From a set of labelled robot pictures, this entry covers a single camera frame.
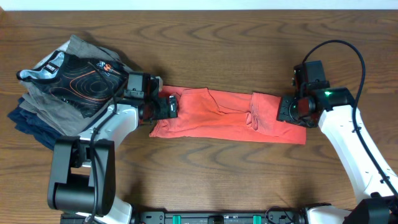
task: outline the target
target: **stack of clothes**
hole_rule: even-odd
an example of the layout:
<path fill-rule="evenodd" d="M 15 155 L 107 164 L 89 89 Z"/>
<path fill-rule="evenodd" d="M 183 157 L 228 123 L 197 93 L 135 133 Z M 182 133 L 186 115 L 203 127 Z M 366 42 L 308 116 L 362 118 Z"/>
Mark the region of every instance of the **stack of clothes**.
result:
<path fill-rule="evenodd" d="M 17 72 L 28 93 L 8 117 L 52 150 L 61 135 L 77 136 L 106 112 L 113 103 L 109 84 L 121 92 L 129 72 L 117 53 L 73 35 L 32 70 Z"/>

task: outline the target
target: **green connector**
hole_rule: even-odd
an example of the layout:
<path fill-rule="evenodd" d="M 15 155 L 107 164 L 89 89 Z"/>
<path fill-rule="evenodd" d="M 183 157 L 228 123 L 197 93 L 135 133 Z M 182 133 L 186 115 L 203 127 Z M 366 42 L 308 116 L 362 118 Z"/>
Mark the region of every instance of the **green connector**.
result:
<path fill-rule="evenodd" d="M 173 215 L 173 224 L 181 224 L 181 216 L 180 215 Z"/>
<path fill-rule="evenodd" d="M 253 215 L 253 224 L 261 224 L 261 216 Z"/>

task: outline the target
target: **green led light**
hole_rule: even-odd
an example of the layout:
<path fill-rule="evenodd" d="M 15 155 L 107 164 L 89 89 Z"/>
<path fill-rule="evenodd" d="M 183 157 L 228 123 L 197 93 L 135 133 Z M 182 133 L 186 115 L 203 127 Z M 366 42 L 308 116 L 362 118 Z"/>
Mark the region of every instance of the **green led light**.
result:
<path fill-rule="evenodd" d="M 325 95 L 326 95 L 326 96 L 329 96 L 330 94 L 332 94 L 332 92 L 329 92 L 329 91 L 326 91 L 326 92 L 325 92 Z"/>

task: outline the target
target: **wood grain surface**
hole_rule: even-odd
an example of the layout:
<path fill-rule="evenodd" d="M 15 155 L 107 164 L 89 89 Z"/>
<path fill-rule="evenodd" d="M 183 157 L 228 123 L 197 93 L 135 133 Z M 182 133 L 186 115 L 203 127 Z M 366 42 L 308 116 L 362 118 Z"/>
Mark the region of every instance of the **wood grain surface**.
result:
<path fill-rule="evenodd" d="M 0 222 L 58 223 L 46 202 L 52 152 L 14 129 L 6 115 L 26 92 L 15 73 L 31 68 L 70 35 L 117 51 L 165 84 L 283 95 L 293 66 L 329 39 L 362 52 L 367 79 L 359 103 L 366 127 L 398 171 L 397 11 L 5 12 L 0 17 Z M 356 93 L 360 64 L 331 44 L 322 59 L 332 86 Z M 140 209 L 260 211 L 330 202 L 355 207 L 341 162 L 318 129 L 307 144 L 149 138 L 131 133 L 116 152 L 117 194 Z"/>

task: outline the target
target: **orange cloth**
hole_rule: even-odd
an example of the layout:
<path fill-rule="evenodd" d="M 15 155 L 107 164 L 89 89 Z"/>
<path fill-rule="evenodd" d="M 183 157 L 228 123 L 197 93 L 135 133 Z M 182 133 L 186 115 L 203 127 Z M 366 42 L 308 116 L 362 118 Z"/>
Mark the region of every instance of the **orange cloth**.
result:
<path fill-rule="evenodd" d="M 177 97 L 178 118 L 158 121 L 150 137 L 305 144 L 304 127 L 276 120 L 280 97 L 164 86 L 160 96 L 170 95 Z"/>

